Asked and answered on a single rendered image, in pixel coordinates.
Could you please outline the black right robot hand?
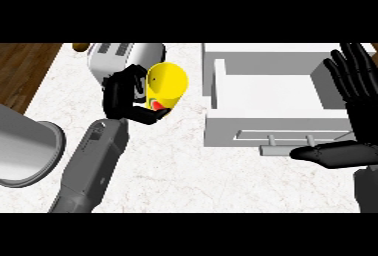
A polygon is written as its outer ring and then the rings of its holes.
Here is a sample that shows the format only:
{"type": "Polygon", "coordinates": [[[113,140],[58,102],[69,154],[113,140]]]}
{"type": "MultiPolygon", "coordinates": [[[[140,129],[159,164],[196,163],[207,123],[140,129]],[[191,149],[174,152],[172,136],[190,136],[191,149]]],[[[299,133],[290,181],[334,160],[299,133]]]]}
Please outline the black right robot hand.
{"type": "Polygon", "coordinates": [[[340,43],[323,60],[345,103],[354,139],[293,149],[289,156],[327,169],[378,165],[378,66],[360,43],[340,43]]]}

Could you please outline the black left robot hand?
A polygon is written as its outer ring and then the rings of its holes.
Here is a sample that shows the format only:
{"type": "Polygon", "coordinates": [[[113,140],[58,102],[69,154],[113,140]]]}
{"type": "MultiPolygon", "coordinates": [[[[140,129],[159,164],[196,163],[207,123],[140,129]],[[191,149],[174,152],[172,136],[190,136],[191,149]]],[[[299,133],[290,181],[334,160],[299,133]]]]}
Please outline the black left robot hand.
{"type": "Polygon", "coordinates": [[[169,108],[153,111],[132,105],[134,92],[143,92],[140,79],[145,74],[147,70],[140,65],[131,64],[103,80],[101,107],[107,119],[125,118],[151,125],[169,113],[169,108]]]}

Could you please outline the yellow cup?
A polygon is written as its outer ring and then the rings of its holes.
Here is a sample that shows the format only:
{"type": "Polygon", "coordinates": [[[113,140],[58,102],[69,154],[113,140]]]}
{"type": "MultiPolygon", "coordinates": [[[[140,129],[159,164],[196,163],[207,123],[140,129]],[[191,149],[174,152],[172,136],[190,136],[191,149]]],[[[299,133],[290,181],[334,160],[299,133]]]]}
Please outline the yellow cup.
{"type": "Polygon", "coordinates": [[[187,85],[187,75],[176,64],[171,62],[154,64],[145,75],[145,108],[153,111],[172,109],[187,85]]]}

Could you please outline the white open drawer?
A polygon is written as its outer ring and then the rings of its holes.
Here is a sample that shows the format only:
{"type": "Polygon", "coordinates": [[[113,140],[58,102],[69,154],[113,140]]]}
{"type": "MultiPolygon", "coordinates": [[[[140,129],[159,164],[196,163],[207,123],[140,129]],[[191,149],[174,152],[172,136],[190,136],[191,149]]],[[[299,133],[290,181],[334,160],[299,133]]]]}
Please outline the white open drawer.
{"type": "Polygon", "coordinates": [[[203,145],[252,147],[238,130],[351,131],[323,65],[336,43],[205,43],[202,95],[209,98],[203,145]]]}

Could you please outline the white toaster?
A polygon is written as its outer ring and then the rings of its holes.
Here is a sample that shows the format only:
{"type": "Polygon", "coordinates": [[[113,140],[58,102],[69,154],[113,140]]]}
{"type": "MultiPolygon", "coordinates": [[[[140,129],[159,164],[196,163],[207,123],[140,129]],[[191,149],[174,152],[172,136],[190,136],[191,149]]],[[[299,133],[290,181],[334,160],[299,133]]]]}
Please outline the white toaster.
{"type": "Polygon", "coordinates": [[[94,43],[86,51],[86,66],[98,84],[131,64],[148,69],[163,60],[162,43],[94,43]]]}

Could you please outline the grey cylindrical pot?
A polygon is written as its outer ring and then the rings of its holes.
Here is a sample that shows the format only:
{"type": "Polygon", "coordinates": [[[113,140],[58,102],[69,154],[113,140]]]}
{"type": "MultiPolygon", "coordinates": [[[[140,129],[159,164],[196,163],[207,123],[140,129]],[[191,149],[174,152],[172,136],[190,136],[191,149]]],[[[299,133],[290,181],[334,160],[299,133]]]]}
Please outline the grey cylindrical pot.
{"type": "Polygon", "coordinates": [[[54,169],[66,138],[48,121],[33,121],[0,104],[0,185],[21,188],[54,169]]]}

